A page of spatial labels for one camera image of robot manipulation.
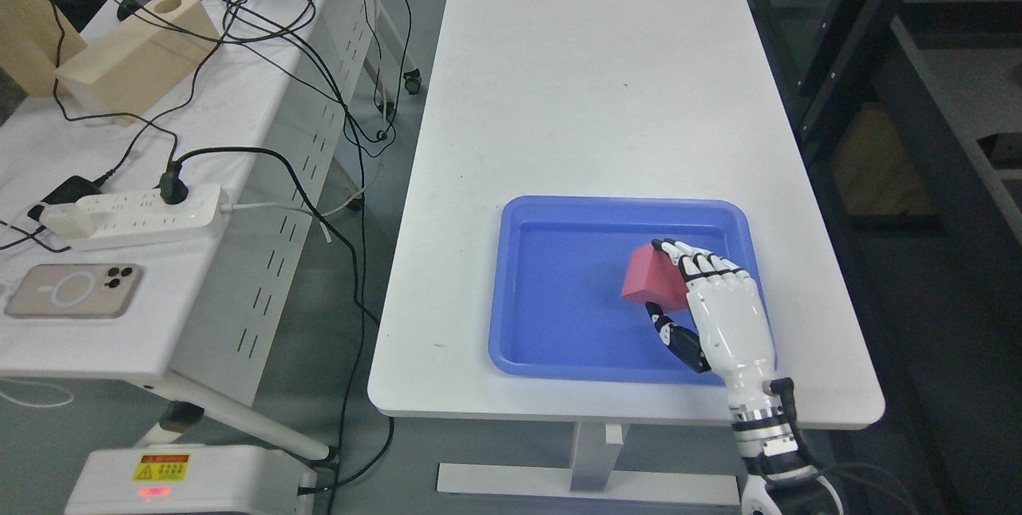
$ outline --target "yellow sticker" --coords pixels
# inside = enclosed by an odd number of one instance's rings
[[[133,481],[181,481],[188,472],[188,454],[143,455]]]

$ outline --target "white table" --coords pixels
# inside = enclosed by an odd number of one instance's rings
[[[388,415],[572,421],[577,439],[595,425],[611,448],[630,423],[729,424],[719,387],[491,363],[500,214],[524,194],[734,202],[800,423],[854,429],[883,414],[745,0],[448,0],[369,379]],[[547,491],[571,495],[528,493]]]
[[[351,99],[369,48],[362,0],[316,0],[314,27],[299,32],[322,53],[342,96]],[[223,5],[204,1],[219,28]],[[254,0],[251,8],[287,24],[295,0]],[[117,25],[112,3],[84,31],[93,41]],[[281,41],[253,45],[285,71],[326,89],[298,49]],[[189,79],[153,115],[188,94]],[[82,114],[66,99],[72,114]],[[180,134],[178,154],[207,146],[264,146],[282,152],[313,201],[331,165],[343,110],[239,46],[224,46],[202,68],[195,99],[160,119]],[[95,179],[120,158],[141,125],[65,123],[52,99],[29,99],[0,130],[0,218],[16,214],[73,174]],[[170,150],[168,137],[147,132],[105,192],[146,190]],[[233,202],[295,202],[287,174],[273,158],[215,154],[190,159],[187,183],[222,185]],[[28,227],[29,220],[17,222]],[[128,312],[115,320],[22,321],[0,315],[0,374],[121,379],[169,400],[187,401],[207,416],[310,459],[328,449],[251,411],[281,309],[310,220],[281,209],[237,212],[217,238],[129,246],[54,256],[31,243],[0,252],[0,303],[33,265],[135,263],[144,274]]]

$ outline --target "smartphone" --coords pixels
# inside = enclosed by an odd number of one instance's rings
[[[141,278],[136,264],[37,265],[3,312],[17,319],[120,318]]]

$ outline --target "power strip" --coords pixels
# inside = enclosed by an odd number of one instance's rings
[[[159,190],[87,195],[47,206],[39,221],[75,250],[138,246],[214,236],[224,227],[217,184],[192,185],[185,201],[169,205]]]

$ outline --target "robotic hand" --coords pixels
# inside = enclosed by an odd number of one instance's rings
[[[712,370],[724,379],[731,427],[749,473],[743,515],[843,515],[795,424],[794,384],[774,371],[774,343],[755,279],[726,258],[675,239],[653,239],[653,247],[679,268],[698,336],[659,305],[648,302],[646,311],[671,354],[697,373]]]

